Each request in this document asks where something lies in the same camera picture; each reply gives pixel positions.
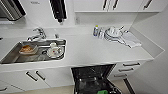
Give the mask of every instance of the sink basin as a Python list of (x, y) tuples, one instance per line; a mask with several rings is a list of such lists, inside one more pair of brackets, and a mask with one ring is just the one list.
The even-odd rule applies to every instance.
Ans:
[[(37, 62), (37, 61), (48, 61), (48, 60), (60, 60), (64, 57), (64, 53), (56, 58), (50, 58), (47, 55), (47, 50), (50, 48), (50, 43), (55, 42), (58, 46), (62, 46), (65, 53), (66, 40), (46, 40), (46, 41), (22, 41), (17, 43), (13, 49), (2, 59), (1, 64), (12, 64), (12, 63), (25, 63), (25, 62)], [(38, 51), (32, 55), (23, 55), (19, 51), (24, 45), (37, 45)]]

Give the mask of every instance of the white plate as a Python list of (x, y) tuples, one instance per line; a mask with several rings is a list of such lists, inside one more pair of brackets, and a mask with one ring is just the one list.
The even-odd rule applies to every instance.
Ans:
[(56, 47), (56, 48), (49, 48), (47, 50), (47, 55), (50, 58), (57, 58), (60, 57), (64, 53), (64, 47)]

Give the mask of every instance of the drawer handle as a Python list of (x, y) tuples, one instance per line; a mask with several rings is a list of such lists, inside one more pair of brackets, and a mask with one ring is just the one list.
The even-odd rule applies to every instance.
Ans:
[(146, 8), (148, 8), (151, 2), (152, 2), (152, 0), (149, 0), (149, 1), (147, 2), (147, 4), (144, 6), (144, 9), (143, 9), (143, 10), (145, 10)]
[(107, 0), (104, 0), (103, 10), (106, 8)]
[(5, 90), (7, 90), (8, 88), (7, 87), (5, 87), (4, 89), (0, 89), (0, 91), (5, 91)]
[(41, 79), (43, 79), (43, 80), (46, 79), (45, 77), (43, 77), (43, 76), (39, 73), (39, 71), (36, 71), (36, 74), (37, 74)]
[(131, 70), (134, 70), (133, 68), (130, 68), (130, 69), (119, 69), (118, 71), (119, 72), (123, 72), (123, 71), (131, 71)]
[(33, 77), (33, 75), (32, 75), (29, 71), (26, 72), (26, 74), (27, 74), (30, 78), (32, 78), (34, 81), (37, 81), (37, 80), (38, 80), (38, 78)]
[(136, 66), (136, 65), (140, 65), (140, 63), (136, 63), (136, 64), (123, 64), (123, 66)]
[(117, 7), (117, 3), (118, 3), (118, 0), (115, 0), (114, 6), (113, 6), (113, 10)]
[(126, 77), (127, 74), (122, 74), (122, 75), (114, 75), (114, 77)]

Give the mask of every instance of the upper cabinet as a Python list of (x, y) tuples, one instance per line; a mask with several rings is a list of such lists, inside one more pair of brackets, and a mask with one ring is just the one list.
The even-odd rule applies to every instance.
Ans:
[(168, 0), (143, 0), (139, 12), (161, 12), (167, 4)]
[(161, 12), (168, 0), (74, 0), (75, 12)]
[(137, 12), (143, 0), (111, 0), (109, 12)]
[(74, 0), (75, 12), (107, 12), (110, 0)]

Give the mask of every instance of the cup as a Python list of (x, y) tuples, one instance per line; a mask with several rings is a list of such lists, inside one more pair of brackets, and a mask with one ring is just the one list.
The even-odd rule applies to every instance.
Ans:
[(50, 43), (50, 47), (53, 48), (53, 47), (57, 47), (57, 44), (55, 42), (52, 42)]

